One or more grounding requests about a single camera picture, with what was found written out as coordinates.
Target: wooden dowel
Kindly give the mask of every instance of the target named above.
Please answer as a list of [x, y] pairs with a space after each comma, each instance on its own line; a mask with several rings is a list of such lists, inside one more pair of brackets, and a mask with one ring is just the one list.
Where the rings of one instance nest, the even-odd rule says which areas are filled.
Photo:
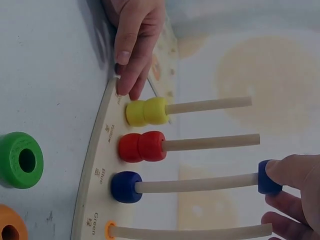
[[135, 184], [135, 191], [141, 194], [184, 193], [233, 189], [258, 184], [258, 174], [222, 176], [179, 181], [143, 181]]
[[260, 144], [259, 134], [247, 134], [236, 136], [219, 136], [208, 138], [182, 139], [182, 140], [166, 140], [162, 142], [162, 150], [187, 151], [201, 149], [219, 149], [252, 146]]
[[110, 226], [112, 237], [134, 240], [245, 240], [270, 236], [272, 223], [215, 230], [153, 230]]
[[225, 99], [215, 99], [206, 101], [194, 101], [165, 106], [167, 115], [183, 114], [191, 112], [209, 111], [216, 109], [231, 109], [248, 107], [252, 105], [252, 99], [249, 96], [233, 97]]

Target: wooden toy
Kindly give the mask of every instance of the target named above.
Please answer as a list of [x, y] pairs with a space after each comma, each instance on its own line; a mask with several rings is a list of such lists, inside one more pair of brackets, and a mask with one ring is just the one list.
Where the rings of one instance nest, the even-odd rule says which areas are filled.
[[[116, 82], [117, 79], [114, 78], [107, 85], [89, 142], [76, 200], [72, 240], [115, 238], [237, 240], [271, 235], [271, 224], [202, 231], [130, 228], [133, 223], [134, 203], [141, 199], [142, 194], [210, 191], [250, 185], [258, 185], [260, 193], [268, 194], [277, 193], [281, 186], [276, 186], [266, 176], [264, 172], [266, 162], [260, 163], [258, 173], [249, 175], [188, 181], [143, 182], [138, 174], [140, 164], [131, 163], [142, 160], [160, 161], [166, 157], [168, 151], [257, 145], [260, 143], [260, 136], [248, 134], [166, 140], [159, 131], [142, 133], [141, 128], [133, 128], [128, 124], [126, 107], [132, 102], [128, 96], [116, 94]], [[242, 99], [246, 99], [246, 105], [251, 102], [249, 98]]]
[[44, 157], [37, 141], [24, 132], [0, 137], [0, 179], [8, 188], [28, 189], [37, 184], [44, 170]]
[[28, 240], [27, 227], [10, 207], [0, 204], [0, 240]]
[[117, 226], [117, 224], [112, 221], [108, 222], [105, 226], [106, 240], [115, 240], [116, 238], [136, 240], [240, 240], [266, 237], [270, 236], [271, 233], [271, 223], [227, 229], [182, 231], [128, 228]]
[[158, 162], [165, 159], [167, 152], [170, 151], [232, 148], [259, 144], [259, 134], [168, 141], [161, 132], [149, 131], [143, 134], [129, 133], [122, 136], [119, 140], [118, 154], [127, 163], [139, 163], [143, 160]]
[[282, 191], [282, 186], [267, 176], [267, 162], [259, 163], [257, 173], [180, 181], [143, 182], [138, 173], [123, 171], [112, 177], [110, 191], [115, 200], [125, 204], [138, 202], [143, 194], [212, 191], [254, 185], [258, 185], [261, 194], [276, 195]]
[[164, 97], [153, 97], [146, 101], [136, 100], [130, 102], [126, 106], [125, 114], [129, 125], [133, 127], [144, 127], [148, 124], [165, 124], [169, 121], [169, 115], [216, 109], [241, 108], [251, 105], [251, 97], [233, 97], [171, 105], [167, 104]]

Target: green ring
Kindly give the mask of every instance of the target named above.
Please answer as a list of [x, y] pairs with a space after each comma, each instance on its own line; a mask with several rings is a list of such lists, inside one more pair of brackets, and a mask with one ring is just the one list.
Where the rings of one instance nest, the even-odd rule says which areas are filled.
[[44, 171], [44, 157], [36, 140], [24, 132], [0, 136], [0, 178], [16, 189], [37, 184]]

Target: child's hand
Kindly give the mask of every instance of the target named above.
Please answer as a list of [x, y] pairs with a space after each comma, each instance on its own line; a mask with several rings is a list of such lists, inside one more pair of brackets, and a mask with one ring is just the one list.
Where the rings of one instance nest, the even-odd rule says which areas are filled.
[[270, 161], [266, 173], [277, 184], [299, 189], [301, 199], [284, 191], [267, 195], [267, 204], [296, 221], [268, 212], [262, 222], [272, 223], [273, 231], [286, 240], [320, 240], [320, 155], [291, 155]]
[[152, 52], [165, 21], [165, 0], [103, 0], [117, 27], [114, 50], [120, 95], [139, 98], [151, 67]]

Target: orange ring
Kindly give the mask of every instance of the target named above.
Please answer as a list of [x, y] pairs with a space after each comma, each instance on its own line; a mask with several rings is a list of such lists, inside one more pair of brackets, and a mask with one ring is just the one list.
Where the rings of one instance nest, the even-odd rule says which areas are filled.
[[0, 204], [0, 231], [0, 240], [28, 240], [28, 230], [22, 218], [3, 204]]
[[111, 236], [111, 235], [109, 234], [109, 229], [110, 229], [110, 227], [116, 227], [116, 226], [117, 226], [117, 224], [116, 224], [116, 222], [114, 222], [114, 221], [108, 221], [108, 222], [106, 223], [106, 225], [105, 225], [105, 227], [104, 227], [104, 237], [105, 237], [106, 240], [115, 240], [115, 239], [116, 239], [115, 236]]

